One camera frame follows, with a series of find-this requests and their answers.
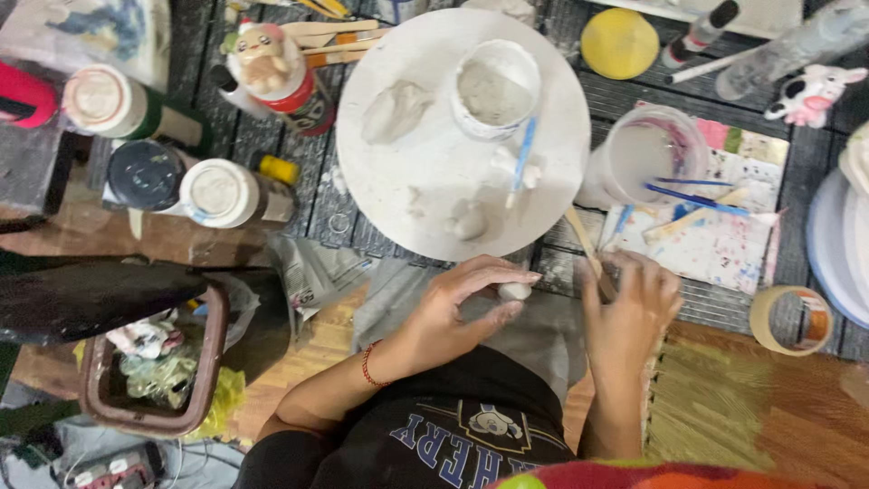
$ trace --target hand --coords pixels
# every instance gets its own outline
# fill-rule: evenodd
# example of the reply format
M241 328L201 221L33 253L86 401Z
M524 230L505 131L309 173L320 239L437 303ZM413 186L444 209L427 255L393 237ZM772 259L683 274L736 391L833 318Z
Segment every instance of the hand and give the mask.
M468 324L461 319L459 305L477 293L494 297L492 284L533 284L540 278L540 273L522 270L507 260L488 255L471 258L438 275L399 330L371 351L368 359L371 377L379 382L397 380L470 352L518 316L522 302L498 305L484 318Z
M659 338L685 302L681 280L639 253L619 251L601 257L621 270L619 296L610 305L600 303L597 278L588 260L574 261L594 384L637 386Z

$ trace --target pink cow toy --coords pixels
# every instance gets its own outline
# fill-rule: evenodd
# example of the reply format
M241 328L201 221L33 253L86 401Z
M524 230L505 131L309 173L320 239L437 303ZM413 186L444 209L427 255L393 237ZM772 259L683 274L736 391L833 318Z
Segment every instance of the pink cow toy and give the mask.
M845 85L862 81L869 70L810 64L805 72L781 87L781 98L764 117L773 120L786 114L785 122L788 124L808 124L816 129L824 127L826 111L842 96Z

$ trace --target masking tape roll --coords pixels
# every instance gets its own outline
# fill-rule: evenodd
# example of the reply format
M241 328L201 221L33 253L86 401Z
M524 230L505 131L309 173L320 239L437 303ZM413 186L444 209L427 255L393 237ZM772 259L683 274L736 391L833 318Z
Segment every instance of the masking tape roll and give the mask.
M809 311L806 334L803 335L802 341L792 347L785 347L779 343L773 336L769 324L769 314L773 305L788 293L799 297ZM830 306L816 291L796 285L778 285L755 294L749 314L749 325L754 338L769 350L792 357L805 357L820 350L832 336L833 314L830 312Z

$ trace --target pink bottle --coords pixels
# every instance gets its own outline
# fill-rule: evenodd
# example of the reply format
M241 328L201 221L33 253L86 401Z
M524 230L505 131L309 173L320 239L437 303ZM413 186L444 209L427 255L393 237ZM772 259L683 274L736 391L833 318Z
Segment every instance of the pink bottle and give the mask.
M38 127L57 112L51 85L30 73L0 62L0 122Z

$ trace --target white bottle cap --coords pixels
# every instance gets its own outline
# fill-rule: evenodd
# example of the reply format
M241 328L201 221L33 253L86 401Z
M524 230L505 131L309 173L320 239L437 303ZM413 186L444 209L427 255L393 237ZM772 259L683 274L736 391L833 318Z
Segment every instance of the white bottle cap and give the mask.
M147 95L121 71L91 64L76 71L63 88L63 110L73 123L105 137L125 137L139 127Z
M254 175L231 161L214 158L196 164L181 181L187 216L213 228L244 224L256 212L260 187Z

